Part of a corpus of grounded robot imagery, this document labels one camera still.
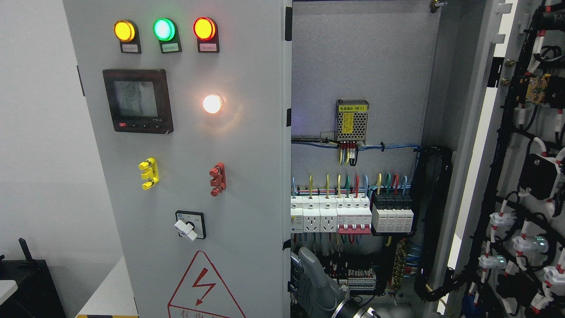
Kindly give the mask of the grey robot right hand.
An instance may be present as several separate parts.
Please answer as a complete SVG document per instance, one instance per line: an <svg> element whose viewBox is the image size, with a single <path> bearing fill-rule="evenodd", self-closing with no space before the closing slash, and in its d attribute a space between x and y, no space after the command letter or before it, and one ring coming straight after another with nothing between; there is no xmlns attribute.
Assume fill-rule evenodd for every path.
<svg viewBox="0 0 565 318"><path fill-rule="evenodd" d="M291 291L311 318L332 318L344 295L307 247L291 252Z"/></svg>

